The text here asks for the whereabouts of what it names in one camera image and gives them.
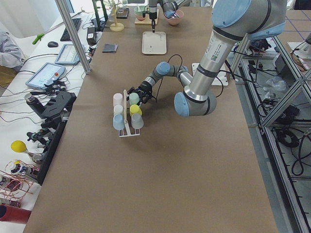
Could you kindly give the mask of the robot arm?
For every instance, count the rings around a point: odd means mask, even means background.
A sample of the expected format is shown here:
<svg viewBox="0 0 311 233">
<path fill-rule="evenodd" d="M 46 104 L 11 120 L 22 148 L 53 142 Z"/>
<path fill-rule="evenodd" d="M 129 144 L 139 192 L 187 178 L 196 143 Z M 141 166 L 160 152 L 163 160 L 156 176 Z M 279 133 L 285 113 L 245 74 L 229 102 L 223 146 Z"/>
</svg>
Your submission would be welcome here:
<svg viewBox="0 0 311 233">
<path fill-rule="evenodd" d="M 212 11 L 212 34 L 204 56 L 193 75 L 185 66 L 159 63 L 138 88 L 131 88 L 129 98 L 138 96 L 138 104 L 152 98 L 152 88 L 165 76 L 175 76 L 184 86 L 174 97 L 175 111 L 182 117 L 204 116 L 217 105 L 209 90 L 235 43 L 244 36 L 250 40 L 281 34 L 285 28 L 285 0 L 219 0 Z"/>
<path fill-rule="evenodd" d="M 189 5 L 189 3 L 190 0 L 149 0 L 148 6 L 144 8 L 142 15 L 149 15 L 149 19 L 152 22 L 152 32 L 154 33 L 156 31 L 158 4 L 161 6 L 165 18 L 171 18 L 180 7 Z"/>
</svg>

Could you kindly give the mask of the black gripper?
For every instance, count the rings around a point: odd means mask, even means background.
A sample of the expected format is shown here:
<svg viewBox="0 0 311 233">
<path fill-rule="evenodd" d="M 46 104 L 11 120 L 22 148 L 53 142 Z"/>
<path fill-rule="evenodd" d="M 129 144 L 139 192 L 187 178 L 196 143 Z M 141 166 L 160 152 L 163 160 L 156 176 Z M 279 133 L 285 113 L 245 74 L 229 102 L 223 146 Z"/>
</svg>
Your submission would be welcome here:
<svg viewBox="0 0 311 233">
<path fill-rule="evenodd" d="M 156 5 L 147 5 L 144 7 L 143 16 L 146 17 L 149 15 L 149 19 L 152 21 L 152 33 L 155 33 L 157 19 L 157 6 Z"/>
<path fill-rule="evenodd" d="M 132 86 L 127 90 L 127 95 L 130 95 L 131 93 L 138 93 L 139 96 L 139 102 L 138 106 L 142 107 L 144 104 L 148 102 L 149 99 L 153 97 L 152 95 L 152 85 L 148 82 L 142 82 L 138 88 L 135 88 Z"/>
</svg>

